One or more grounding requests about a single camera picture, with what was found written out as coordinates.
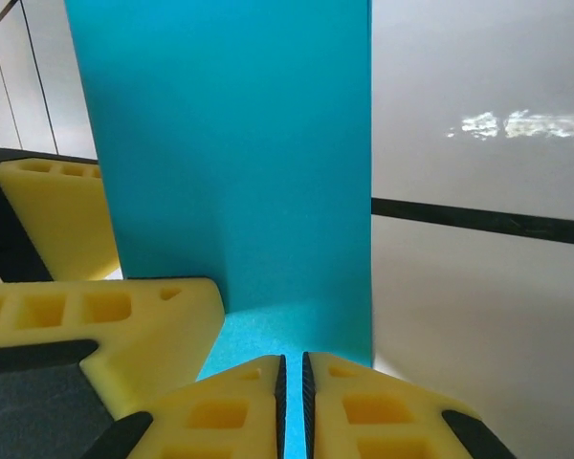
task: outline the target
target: teal foam sheet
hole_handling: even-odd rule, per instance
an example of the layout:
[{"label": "teal foam sheet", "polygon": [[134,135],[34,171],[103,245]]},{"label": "teal foam sheet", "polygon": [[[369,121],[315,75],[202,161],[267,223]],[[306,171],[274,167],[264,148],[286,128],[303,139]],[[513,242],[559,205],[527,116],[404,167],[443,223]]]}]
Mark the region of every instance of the teal foam sheet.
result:
[{"label": "teal foam sheet", "polygon": [[67,0],[123,272],[216,280],[202,376],[301,353],[371,363],[366,0]]}]

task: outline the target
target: yellow foam piece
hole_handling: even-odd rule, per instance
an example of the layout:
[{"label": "yellow foam piece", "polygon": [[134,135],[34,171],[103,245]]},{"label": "yellow foam piece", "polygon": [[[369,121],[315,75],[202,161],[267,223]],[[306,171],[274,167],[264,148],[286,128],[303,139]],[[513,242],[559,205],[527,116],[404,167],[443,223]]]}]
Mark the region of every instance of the yellow foam piece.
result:
[{"label": "yellow foam piece", "polygon": [[472,459],[441,416],[478,418],[463,403],[331,354],[309,357],[315,459]]},{"label": "yellow foam piece", "polygon": [[276,459],[279,366],[262,357],[157,401],[128,459]]},{"label": "yellow foam piece", "polygon": [[193,383],[223,319],[207,279],[0,284],[0,347],[97,341],[81,369],[115,419]]},{"label": "yellow foam piece", "polygon": [[6,161],[0,187],[53,280],[104,279],[119,267],[97,165]]}]

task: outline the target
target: blue foam board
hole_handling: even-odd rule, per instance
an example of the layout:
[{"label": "blue foam board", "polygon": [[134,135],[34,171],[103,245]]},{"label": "blue foam board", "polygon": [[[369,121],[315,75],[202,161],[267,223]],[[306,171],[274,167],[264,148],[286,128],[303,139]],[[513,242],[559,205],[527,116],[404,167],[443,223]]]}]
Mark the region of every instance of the blue foam board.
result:
[{"label": "blue foam board", "polygon": [[67,0],[123,272],[204,275],[202,376],[301,353],[371,363],[367,0]]}]

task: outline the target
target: yellow foam block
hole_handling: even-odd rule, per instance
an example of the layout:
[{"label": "yellow foam block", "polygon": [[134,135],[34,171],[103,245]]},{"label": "yellow foam block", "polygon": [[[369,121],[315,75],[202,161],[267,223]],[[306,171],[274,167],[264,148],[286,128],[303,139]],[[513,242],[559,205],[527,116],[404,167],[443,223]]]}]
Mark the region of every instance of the yellow foam block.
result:
[{"label": "yellow foam block", "polygon": [[128,459],[276,459],[284,375],[284,360],[267,356],[162,398]]},{"label": "yellow foam block", "polygon": [[223,319],[207,279],[0,284],[0,347],[95,340],[81,369],[115,419],[193,383]]},{"label": "yellow foam block", "polygon": [[315,459],[471,459],[442,418],[444,410],[477,418],[463,403],[331,354],[305,355],[305,380],[306,356]]},{"label": "yellow foam block", "polygon": [[119,267],[97,165],[6,161],[0,187],[53,280],[103,279]]}]

